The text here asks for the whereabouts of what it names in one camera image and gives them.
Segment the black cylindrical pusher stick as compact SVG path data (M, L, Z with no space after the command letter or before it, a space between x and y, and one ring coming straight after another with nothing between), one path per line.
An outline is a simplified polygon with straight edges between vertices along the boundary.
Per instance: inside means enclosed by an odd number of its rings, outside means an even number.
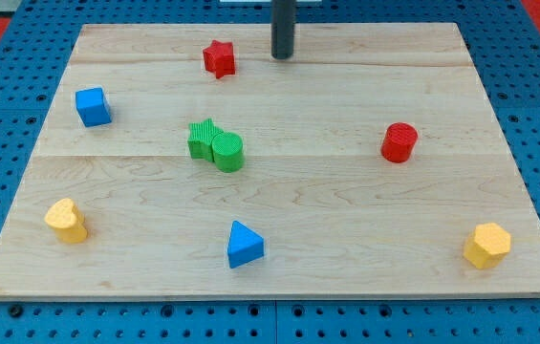
M289 59L294 50L296 20L295 0L272 0L270 14L271 56L278 60Z

